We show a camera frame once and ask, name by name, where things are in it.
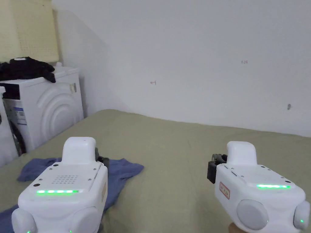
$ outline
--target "beige pegboard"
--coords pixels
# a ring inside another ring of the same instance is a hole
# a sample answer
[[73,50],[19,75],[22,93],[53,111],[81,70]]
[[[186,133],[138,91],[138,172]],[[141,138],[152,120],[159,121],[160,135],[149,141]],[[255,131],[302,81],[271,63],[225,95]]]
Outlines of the beige pegboard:
[[58,61],[51,0],[0,0],[0,62],[29,56]]

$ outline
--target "white knob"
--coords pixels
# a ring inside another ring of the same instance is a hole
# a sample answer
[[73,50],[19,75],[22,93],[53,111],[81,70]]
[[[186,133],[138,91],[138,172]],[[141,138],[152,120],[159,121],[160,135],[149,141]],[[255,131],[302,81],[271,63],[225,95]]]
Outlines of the white knob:
[[258,201],[242,200],[237,207],[238,218],[246,227],[252,230],[261,230],[268,221],[268,212]]
[[309,225],[310,218],[310,203],[304,201],[300,203],[295,209],[294,226],[297,229],[305,230]]
[[12,225],[15,233],[37,233],[37,226],[33,216],[20,208],[12,213]]

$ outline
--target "white robotic gripper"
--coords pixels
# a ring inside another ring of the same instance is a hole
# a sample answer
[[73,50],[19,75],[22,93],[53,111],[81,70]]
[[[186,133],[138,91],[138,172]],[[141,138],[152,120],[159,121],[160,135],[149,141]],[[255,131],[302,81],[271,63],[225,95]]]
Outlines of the white robotic gripper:
[[227,163],[217,165],[215,196],[238,228],[249,233],[296,233],[309,224],[310,204],[289,179],[257,164],[248,142],[227,144]]
[[61,162],[48,167],[19,196],[15,233],[95,233],[107,199],[108,171],[95,160],[95,140],[71,137]]

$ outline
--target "sticker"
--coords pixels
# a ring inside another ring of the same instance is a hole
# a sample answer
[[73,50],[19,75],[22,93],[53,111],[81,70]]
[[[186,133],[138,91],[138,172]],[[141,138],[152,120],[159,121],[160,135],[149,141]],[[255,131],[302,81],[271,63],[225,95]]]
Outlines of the sticker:
[[228,200],[229,200],[230,199],[230,190],[226,186],[224,186],[224,184],[221,182],[219,184],[219,189],[226,196],[226,198],[228,198]]
[[27,125],[23,105],[20,101],[5,100],[8,118],[17,125]]
[[106,186],[107,182],[104,185],[103,191],[101,192],[101,202],[103,202],[106,191],[107,191],[107,186]]

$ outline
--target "white wall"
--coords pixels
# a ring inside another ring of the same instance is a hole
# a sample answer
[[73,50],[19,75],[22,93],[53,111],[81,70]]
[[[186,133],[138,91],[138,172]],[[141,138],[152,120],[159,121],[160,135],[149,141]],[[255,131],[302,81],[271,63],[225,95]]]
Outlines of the white wall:
[[86,114],[311,136],[311,1],[53,2]]

